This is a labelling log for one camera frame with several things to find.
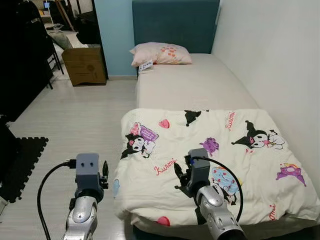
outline paper tag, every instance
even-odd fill
[[[146,69],[152,68],[153,65],[154,65],[154,63],[153,63],[152,60],[149,60],[149,61],[141,64],[141,65],[139,66],[139,70],[138,70],[139,74],[140,74],[142,71],[146,71]]]

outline pink pillow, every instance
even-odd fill
[[[130,50],[133,54],[132,66],[152,60],[153,64],[191,64],[191,56],[183,46],[161,42],[141,43]]]

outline robotic hand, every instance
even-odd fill
[[[82,153],[76,156],[77,189],[70,201],[66,231],[61,240],[92,240],[97,228],[97,205],[108,189],[108,165],[105,161],[99,174],[99,155]]]
[[[176,187],[189,198],[195,198],[214,240],[246,240],[243,230],[227,209],[224,198],[210,186],[210,162],[205,158],[208,158],[208,153],[204,148],[190,150],[185,157],[188,166],[186,173],[174,163],[175,174],[181,183],[180,187]]]

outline light wooden floor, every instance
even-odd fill
[[[39,162],[21,195],[0,216],[0,239],[44,240],[37,212],[37,191],[44,175],[55,165],[78,153],[98,153],[100,170],[109,165],[109,184],[121,156],[120,120],[136,107],[135,80],[109,80],[106,86],[72,87],[57,79],[53,90],[45,88],[10,129],[16,137],[47,137]],[[65,232],[70,198],[76,190],[75,169],[60,168],[47,180],[42,191],[42,211],[52,240]],[[112,190],[106,190],[98,204],[95,240],[131,238],[131,228],[113,213]]]

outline upholstered headboard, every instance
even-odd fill
[[[135,45],[176,44],[211,53],[220,0],[132,0]]]

